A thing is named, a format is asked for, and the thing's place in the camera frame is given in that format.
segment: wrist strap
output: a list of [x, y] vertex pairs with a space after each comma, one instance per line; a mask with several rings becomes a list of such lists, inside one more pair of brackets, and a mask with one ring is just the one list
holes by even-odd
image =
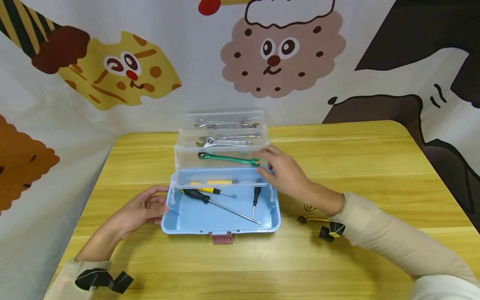
[[94, 268], [83, 271], [75, 280], [75, 285], [87, 291], [92, 287], [108, 287], [116, 293], [123, 294], [132, 282], [133, 278], [123, 271], [113, 280], [113, 277], [105, 269]]

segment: striped pattern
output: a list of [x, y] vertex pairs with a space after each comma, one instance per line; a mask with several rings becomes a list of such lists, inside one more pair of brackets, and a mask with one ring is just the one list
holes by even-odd
[[61, 26], [21, 3], [0, 0], [0, 31], [33, 58], [40, 44], [48, 40], [53, 30]]

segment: cartoon nose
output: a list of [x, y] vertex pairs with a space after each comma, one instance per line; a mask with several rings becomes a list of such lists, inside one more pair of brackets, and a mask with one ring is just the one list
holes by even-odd
[[278, 55], [272, 55], [267, 59], [267, 63], [270, 67], [276, 67], [280, 63], [280, 57]]
[[134, 71], [127, 70], [126, 74], [127, 74], [127, 77], [130, 78], [130, 79], [132, 79], [133, 81], [137, 81], [137, 80], [138, 80], [138, 75], [135, 74]]

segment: red latch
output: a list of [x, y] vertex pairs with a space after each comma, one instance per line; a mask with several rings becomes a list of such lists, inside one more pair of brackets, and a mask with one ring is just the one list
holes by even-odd
[[233, 236], [232, 232], [227, 232], [226, 235], [213, 235], [210, 232], [210, 237], [212, 238], [213, 244], [233, 244]]

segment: left hand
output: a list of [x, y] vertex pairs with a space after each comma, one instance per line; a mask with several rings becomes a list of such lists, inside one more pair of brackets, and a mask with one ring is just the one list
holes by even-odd
[[136, 195], [108, 218], [103, 229], [124, 240], [143, 224], [160, 225], [168, 206], [165, 206], [165, 197], [155, 195], [158, 192], [168, 192], [168, 186], [156, 185]]

